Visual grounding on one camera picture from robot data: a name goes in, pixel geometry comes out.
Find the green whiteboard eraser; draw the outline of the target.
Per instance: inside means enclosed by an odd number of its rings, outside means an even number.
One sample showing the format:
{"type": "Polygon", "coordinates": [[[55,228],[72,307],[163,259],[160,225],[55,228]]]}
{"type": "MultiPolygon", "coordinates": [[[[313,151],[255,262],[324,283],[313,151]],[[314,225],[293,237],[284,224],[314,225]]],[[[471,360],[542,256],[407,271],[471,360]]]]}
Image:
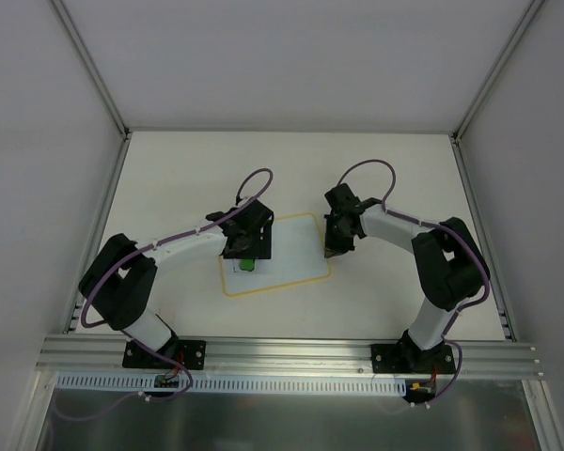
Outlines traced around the green whiteboard eraser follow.
{"type": "Polygon", "coordinates": [[[256,268],[256,260],[253,258],[241,259],[238,267],[241,272],[253,272],[256,268]]]}

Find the yellow-framed small whiteboard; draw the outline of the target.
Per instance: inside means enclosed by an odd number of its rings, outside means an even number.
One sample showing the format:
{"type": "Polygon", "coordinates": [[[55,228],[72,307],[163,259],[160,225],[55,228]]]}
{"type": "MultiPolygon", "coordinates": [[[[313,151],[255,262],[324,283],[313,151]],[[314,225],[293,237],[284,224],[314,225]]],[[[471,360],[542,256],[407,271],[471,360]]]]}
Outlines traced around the yellow-framed small whiteboard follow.
{"type": "Polygon", "coordinates": [[[272,257],[244,271],[239,260],[220,259],[222,289],[230,298],[319,282],[332,268],[324,257],[319,219],[312,213],[276,219],[272,229],[272,257]]]}

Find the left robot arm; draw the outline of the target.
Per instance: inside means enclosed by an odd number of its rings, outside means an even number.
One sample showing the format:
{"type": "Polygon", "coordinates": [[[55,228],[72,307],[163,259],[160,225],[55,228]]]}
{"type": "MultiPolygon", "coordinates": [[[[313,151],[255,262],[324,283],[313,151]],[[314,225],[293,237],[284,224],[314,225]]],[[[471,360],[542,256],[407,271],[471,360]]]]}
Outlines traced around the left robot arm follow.
{"type": "Polygon", "coordinates": [[[129,369],[174,369],[204,366],[206,343],[180,338],[149,308],[158,276],[203,257],[248,261],[272,257],[274,212],[258,200],[238,203],[227,212],[207,215],[196,230],[152,243],[112,236],[78,285],[86,304],[101,322],[129,341],[122,365],[129,369]]]}

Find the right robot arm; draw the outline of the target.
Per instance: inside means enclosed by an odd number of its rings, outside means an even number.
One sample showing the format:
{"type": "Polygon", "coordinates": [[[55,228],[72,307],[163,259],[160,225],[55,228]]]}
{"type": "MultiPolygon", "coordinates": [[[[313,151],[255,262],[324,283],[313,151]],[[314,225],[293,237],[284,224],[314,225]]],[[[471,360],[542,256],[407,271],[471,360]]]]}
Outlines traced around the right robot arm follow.
{"type": "Polygon", "coordinates": [[[346,183],[324,195],[324,256],[355,249],[354,239],[389,242],[412,254],[424,301],[409,328],[388,350],[372,353],[376,372],[426,373],[442,363],[445,335],[462,306],[476,304],[490,291],[490,271],[465,222],[451,217],[440,223],[421,221],[390,210],[376,198],[360,200],[346,183]]]}

